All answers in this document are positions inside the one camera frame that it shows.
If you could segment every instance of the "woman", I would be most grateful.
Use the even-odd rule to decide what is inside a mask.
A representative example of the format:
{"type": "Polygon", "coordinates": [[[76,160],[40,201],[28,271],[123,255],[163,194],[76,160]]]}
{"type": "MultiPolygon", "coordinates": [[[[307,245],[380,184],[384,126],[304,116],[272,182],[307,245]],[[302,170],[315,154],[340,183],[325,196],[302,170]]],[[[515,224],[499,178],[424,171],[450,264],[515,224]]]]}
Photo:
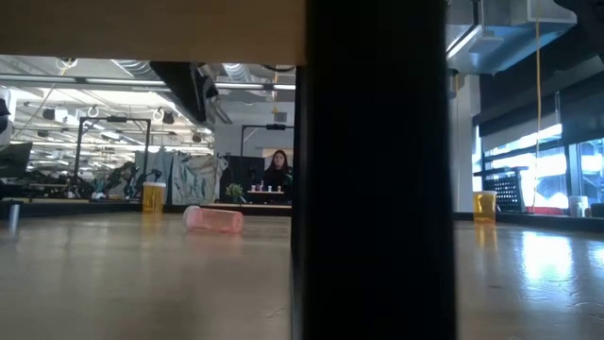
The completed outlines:
{"type": "Polygon", "coordinates": [[[287,163],[287,155],[283,150],[275,151],[271,165],[264,171],[264,190],[270,185],[273,191],[281,187],[281,191],[289,197],[292,188],[292,168],[287,163]]]}

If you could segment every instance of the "pink water bottle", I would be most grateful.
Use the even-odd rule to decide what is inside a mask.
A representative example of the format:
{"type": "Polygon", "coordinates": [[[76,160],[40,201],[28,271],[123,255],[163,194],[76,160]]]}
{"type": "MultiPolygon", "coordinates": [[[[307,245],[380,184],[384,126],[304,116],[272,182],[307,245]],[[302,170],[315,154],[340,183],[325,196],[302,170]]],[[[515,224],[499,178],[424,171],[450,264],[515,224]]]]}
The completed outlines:
{"type": "Polygon", "coordinates": [[[191,206],[182,217],[188,230],[241,233],[243,229],[243,214],[240,212],[191,206]]]}

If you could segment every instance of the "wooden floor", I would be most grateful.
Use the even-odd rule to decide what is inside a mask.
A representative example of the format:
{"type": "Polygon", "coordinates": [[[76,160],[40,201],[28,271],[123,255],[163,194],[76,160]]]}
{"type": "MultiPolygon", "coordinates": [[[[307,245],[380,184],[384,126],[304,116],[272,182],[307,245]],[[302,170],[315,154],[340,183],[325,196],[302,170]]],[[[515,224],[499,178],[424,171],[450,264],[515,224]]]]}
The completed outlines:
{"type": "MultiPolygon", "coordinates": [[[[289,339],[290,220],[26,219],[0,238],[2,339],[289,339]]],[[[604,238],[460,224],[460,339],[604,339],[604,238]]]]}

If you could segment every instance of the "dark hair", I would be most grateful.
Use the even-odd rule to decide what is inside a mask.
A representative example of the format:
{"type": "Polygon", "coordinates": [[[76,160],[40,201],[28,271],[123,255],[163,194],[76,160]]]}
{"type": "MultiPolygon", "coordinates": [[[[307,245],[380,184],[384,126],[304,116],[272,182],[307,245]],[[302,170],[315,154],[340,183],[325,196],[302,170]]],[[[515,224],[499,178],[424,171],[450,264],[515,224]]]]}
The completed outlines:
{"type": "Polygon", "coordinates": [[[290,165],[287,163],[287,155],[285,154],[285,151],[283,151],[283,150],[277,150],[277,151],[275,151],[275,153],[273,154],[273,158],[271,159],[271,166],[268,167],[268,170],[273,170],[273,171],[277,171],[277,170],[288,171],[289,168],[290,168],[290,165]],[[281,167],[281,169],[277,169],[277,167],[275,166],[275,156],[277,154],[281,154],[281,156],[283,156],[283,158],[285,159],[285,161],[283,162],[283,166],[281,167]]]}

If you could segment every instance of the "potted plant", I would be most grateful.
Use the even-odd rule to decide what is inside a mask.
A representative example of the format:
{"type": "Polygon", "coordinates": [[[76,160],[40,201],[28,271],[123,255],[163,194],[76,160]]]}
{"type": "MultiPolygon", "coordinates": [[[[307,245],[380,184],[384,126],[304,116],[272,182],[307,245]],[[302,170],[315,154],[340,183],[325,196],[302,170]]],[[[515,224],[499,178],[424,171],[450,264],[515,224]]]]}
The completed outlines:
{"type": "Polygon", "coordinates": [[[239,204],[242,202],[243,187],[236,183],[230,183],[226,187],[226,195],[230,198],[231,202],[239,204]]]}

